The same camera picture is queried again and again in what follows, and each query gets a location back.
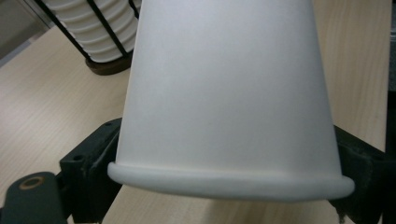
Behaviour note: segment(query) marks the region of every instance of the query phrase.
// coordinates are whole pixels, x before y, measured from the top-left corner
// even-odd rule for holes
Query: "cup rim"
[[[109,15],[108,18],[106,18],[107,21],[112,21],[114,18],[117,17],[117,15],[121,14],[124,10],[126,10],[127,7],[125,6],[121,6],[121,8],[114,12],[113,14]],[[89,26],[83,27],[83,28],[79,28],[79,29],[73,29],[73,28],[67,28],[68,31],[72,32],[72,33],[76,33],[76,34],[81,34],[81,33],[85,33],[85,32],[89,32],[90,30],[93,30],[95,28],[97,28],[98,26],[100,26],[102,23],[99,21],[97,23],[91,24]]]
[[[84,0],[75,0],[73,2],[68,2],[68,3],[65,3],[63,5],[58,5],[58,6],[52,6],[50,3],[46,3],[46,5],[51,10],[58,11],[58,10],[67,10],[67,9],[69,9],[71,7],[76,7],[78,5],[83,4],[84,2],[85,2]]]
[[[133,23],[132,25],[135,26],[136,29],[137,29],[138,20],[137,20],[137,18],[135,16],[132,17],[132,23]],[[123,29],[125,29],[127,24],[129,24],[129,22],[125,22],[125,26],[120,28],[120,29],[118,29],[117,31],[114,31],[114,33],[118,33],[120,31],[122,31]],[[108,35],[108,34],[102,35],[102,36],[100,36],[100,37],[98,37],[98,38],[96,38],[94,40],[81,40],[81,41],[78,40],[78,43],[80,43],[82,45],[92,45],[92,44],[96,44],[98,42],[101,42],[101,41],[103,41],[103,40],[105,40],[107,38],[110,38],[110,35]]]
[[[131,52],[132,49],[134,49],[134,43],[132,44],[131,47],[125,48],[125,50],[126,50],[127,52]],[[113,56],[111,56],[111,57],[108,57],[108,58],[105,58],[105,59],[101,59],[101,60],[97,60],[97,59],[94,59],[94,58],[90,55],[91,59],[92,59],[93,61],[97,62],[97,63],[107,63],[107,62],[111,62],[111,61],[113,61],[113,60],[115,60],[115,59],[118,59],[118,58],[121,57],[121,56],[122,56],[122,54],[119,52],[119,53],[117,53],[117,54],[115,54],[115,55],[113,55]]]
[[[110,7],[111,5],[113,5],[116,2],[117,1],[108,0],[108,1],[104,2],[101,6],[98,6],[98,7],[101,10],[107,10],[108,7]],[[59,20],[64,21],[64,22],[76,22],[76,21],[82,21],[84,19],[87,19],[88,17],[93,16],[93,15],[95,15],[95,13],[93,12],[93,10],[90,10],[87,13],[84,13],[82,15],[78,15],[78,16],[72,17],[72,18],[59,17]]]
[[[125,44],[125,42],[127,42],[128,40],[130,40],[130,39],[132,39],[132,38],[134,38],[134,37],[136,37],[136,34],[127,36],[127,37],[125,37],[124,39],[120,40],[120,42],[121,42],[121,44],[123,45],[123,44]],[[103,48],[103,49],[97,49],[97,50],[86,50],[86,49],[84,49],[84,50],[85,50],[87,53],[99,54],[99,53],[104,53],[104,52],[107,52],[107,51],[110,51],[110,50],[116,49],[116,48],[117,48],[117,46],[114,44],[114,45],[112,45],[112,46],[109,46],[109,47],[106,47],[106,48]]]

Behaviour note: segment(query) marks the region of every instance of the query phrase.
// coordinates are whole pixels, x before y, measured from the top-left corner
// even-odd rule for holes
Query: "rolled cup lip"
[[[109,0],[107,2],[104,2],[101,6],[98,6],[98,7],[99,7],[99,9],[107,9],[108,7],[110,7],[114,3],[116,3],[116,1]],[[85,20],[88,17],[91,17],[93,15],[94,15],[94,12],[91,10],[91,11],[85,13],[85,14],[82,14],[82,15],[79,15],[79,16],[76,16],[76,17],[73,17],[73,18],[62,18],[62,17],[59,17],[58,19],[60,21],[64,21],[64,22],[76,22],[76,21]]]
[[[108,18],[106,18],[108,21],[112,21],[114,18],[116,18],[120,13],[122,13],[124,10],[126,10],[126,8],[127,7],[125,7],[125,6],[122,6],[122,7],[120,7],[120,9],[118,10],[118,11],[116,11],[116,12],[114,12],[113,14],[111,14],[111,15],[109,15],[108,16]],[[72,32],[72,33],[75,33],[75,34],[81,34],[81,33],[85,33],[85,32],[89,32],[89,31],[91,31],[91,30],[93,30],[93,29],[95,29],[95,28],[97,28],[97,27],[99,27],[99,26],[101,26],[102,25],[102,23],[99,21],[99,19],[98,19],[98,22],[97,23],[94,23],[94,24],[92,24],[92,25],[90,25],[90,26],[86,26],[86,27],[84,27],[84,28],[80,28],[80,29],[73,29],[73,28],[69,28],[68,30],[70,31],[70,32]]]
[[[120,31],[124,30],[127,27],[127,25],[130,24],[131,22],[134,23],[133,25],[137,26],[137,20],[134,20],[134,16],[132,16],[131,19],[127,20],[118,29],[114,30],[114,33],[118,33]],[[82,45],[92,45],[92,44],[96,44],[96,43],[98,43],[100,41],[103,41],[103,40],[105,40],[107,38],[110,38],[110,36],[109,35],[102,35],[102,36],[99,36],[98,38],[93,39],[93,40],[78,40],[78,43],[80,43]]]
[[[353,192],[350,178],[338,174],[291,175],[274,171],[178,170],[111,162],[107,173],[129,186],[183,196],[254,201],[302,202],[338,199]]]
[[[127,36],[125,38],[123,38],[122,40],[120,40],[121,44],[123,45],[125,42],[127,42],[129,39],[132,39],[136,36],[136,34]],[[107,51],[110,51],[112,49],[115,49],[117,46],[116,45],[111,45],[109,47],[103,48],[103,49],[96,49],[96,50],[88,50],[88,49],[84,49],[87,53],[94,53],[94,54],[98,54],[98,53],[105,53]]]
[[[125,50],[126,50],[127,52],[130,52],[133,48],[134,48],[134,44],[133,44],[131,47],[129,47],[129,48],[125,48]],[[111,61],[113,61],[113,60],[118,59],[118,58],[121,57],[121,56],[122,56],[122,54],[119,52],[118,54],[115,54],[115,55],[113,55],[113,56],[111,56],[111,57],[108,57],[108,58],[105,58],[105,59],[98,60],[98,59],[94,59],[93,57],[91,57],[91,59],[92,59],[94,62],[96,62],[96,63],[108,63],[108,62],[111,62]]]
[[[68,3],[66,3],[66,4],[59,5],[59,6],[51,5],[51,3],[46,3],[46,5],[47,5],[47,7],[49,7],[51,10],[58,11],[58,10],[67,10],[67,9],[69,9],[69,8],[71,8],[71,7],[76,7],[76,6],[78,6],[78,5],[83,4],[84,2],[85,2],[84,0],[75,0],[75,1],[68,2]]]

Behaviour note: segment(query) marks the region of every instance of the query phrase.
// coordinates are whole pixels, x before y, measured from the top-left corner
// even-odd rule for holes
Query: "table surface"
[[[391,0],[313,0],[334,124],[383,149]],[[93,74],[53,28],[0,69],[0,201],[9,185],[58,161],[119,118],[130,71]],[[104,223],[338,223],[325,201],[196,199],[123,187]]]

